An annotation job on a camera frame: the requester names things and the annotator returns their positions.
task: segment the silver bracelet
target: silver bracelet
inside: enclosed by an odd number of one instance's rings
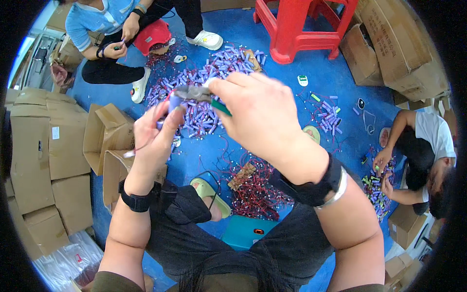
[[[343,166],[340,167],[340,180],[339,180],[339,188],[337,192],[328,200],[326,203],[322,204],[321,206],[316,207],[318,210],[323,209],[326,206],[334,203],[335,201],[339,200],[340,197],[345,193],[347,189],[347,171],[344,169]]]

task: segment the white t-shirt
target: white t-shirt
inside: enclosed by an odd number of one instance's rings
[[[454,158],[454,142],[446,121],[435,114],[417,112],[415,115],[415,137],[430,142],[435,154],[435,162],[443,157]],[[423,202],[428,202],[428,188],[423,187]]]

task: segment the slipper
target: slipper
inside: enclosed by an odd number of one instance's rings
[[[310,138],[315,141],[317,144],[319,144],[319,142],[321,141],[321,136],[319,135],[319,132],[318,132],[318,129],[316,129],[315,127],[313,126],[306,126],[305,128],[303,128],[303,131],[308,135],[310,136]],[[313,133],[313,136],[311,136],[310,134],[308,134],[307,132],[308,131],[311,131]]]
[[[380,138],[379,138],[379,144],[380,144],[380,146],[383,147],[383,148],[385,148],[386,145],[384,145],[384,146],[381,145],[381,137],[382,137],[382,134],[383,134],[383,132],[384,132],[385,130],[388,131],[388,141],[389,141],[389,134],[391,133],[391,128],[386,127],[386,128],[382,128],[382,129],[381,129]]]
[[[204,179],[194,178],[193,180],[191,180],[190,185],[193,186],[195,183],[199,184],[196,187],[196,193],[198,193],[198,196],[200,198],[214,197],[214,195],[216,194],[214,189]],[[227,205],[227,203],[219,197],[219,195],[217,195],[214,198],[214,203],[217,204],[217,207],[222,213],[222,218],[227,218],[228,216],[230,216],[230,213],[232,212],[232,210],[230,209],[229,205]]]

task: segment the black pants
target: black pants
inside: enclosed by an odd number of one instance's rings
[[[405,127],[396,142],[396,148],[407,157],[409,169],[406,174],[409,190],[418,191],[425,184],[430,174],[430,169],[435,161],[430,142],[422,138],[416,138],[415,131],[411,127]],[[413,204],[415,214],[422,215],[428,209],[429,203]]]
[[[149,24],[155,22],[165,14],[167,9],[175,7],[177,14],[185,24],[186,36],[195,38],[203,30],[203,19],[201,18],[201,3],[199,0],[159,0],[158,5],[152,4],[144,17],[140,18],[140,32]],[[101,46],[121,41],[122,30],[113,35],[105,36]],[[130,46],[135,38],[127,42]],[[144,67],[127,67],[116,63],[116,59],[88,60],[83,67],[83,80],[92,84],[129,84],[140,80],[144,76]]]
[[[261,265],[270,267],[270,273],[298,291],[334,252],[314,209],[300,203],[243,252],[234,251],[196,225],[210,220],[211,214],[192,186],[178,189],[165,216],[153,209],[150,213],[152,231],[146,251],[174,281],[200,266],[205,275],[240,273],[257,277],[256,267]]]

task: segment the teal plastic stool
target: teal plastic stool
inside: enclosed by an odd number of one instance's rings
[[[279,222],[233,215],[221,239],[236,251],[249,250],[277,224]]]

